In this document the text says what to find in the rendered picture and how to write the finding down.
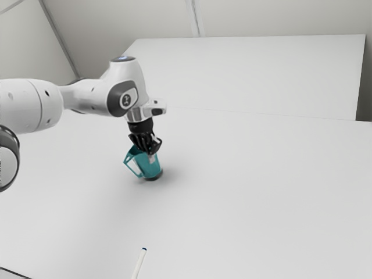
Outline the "white pen with blue tip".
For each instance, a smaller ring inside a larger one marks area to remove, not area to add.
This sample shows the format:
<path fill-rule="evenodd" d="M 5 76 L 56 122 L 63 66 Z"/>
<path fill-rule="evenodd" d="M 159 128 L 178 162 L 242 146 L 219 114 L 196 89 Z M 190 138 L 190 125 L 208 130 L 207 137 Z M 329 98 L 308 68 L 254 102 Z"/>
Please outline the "white pen with blue tip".
<path fill-rule="evenodd" d="M 141 267 L 143 265 L 143 262 L 144 262 L 144 259 L 145 259 L 145 256 L 146 256 L 146 253 L 147 253 L 147 248 L 142 248 L 140 253 L 139 253 L 137 262 L 135 264 L 133 273 L 131 275 L 131 279 L 138 279 Z"/>

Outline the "teal faceted mug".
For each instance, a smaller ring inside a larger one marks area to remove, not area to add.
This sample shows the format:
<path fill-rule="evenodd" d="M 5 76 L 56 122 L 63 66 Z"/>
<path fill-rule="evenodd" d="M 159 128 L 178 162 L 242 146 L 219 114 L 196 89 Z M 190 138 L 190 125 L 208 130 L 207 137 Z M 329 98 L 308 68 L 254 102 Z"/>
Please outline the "teal faceted mug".
<path fill-rule="evenodd" d="M 123 163 L 136 177 L 151 181 L 158 179 L 162 174 L 157 154 L 156 158 L 157 161 L 154 164 L 149 164 L 148 154 L 133 145 L 127 152 Z"/>

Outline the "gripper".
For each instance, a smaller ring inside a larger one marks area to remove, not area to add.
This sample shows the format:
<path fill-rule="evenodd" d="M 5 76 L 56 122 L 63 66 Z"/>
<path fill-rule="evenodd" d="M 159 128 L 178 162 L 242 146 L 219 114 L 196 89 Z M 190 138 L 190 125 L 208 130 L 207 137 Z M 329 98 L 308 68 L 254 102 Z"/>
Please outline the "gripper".
<path fill-rule="evenodd" d="M 128 122 L 132 143 L 142 152 L 148 154 L 149 164 L 157 161 L 156 153 L 162 145 L 162 140 L 153 132 L 153 118 L 148 118 L 141 122 Z"/>

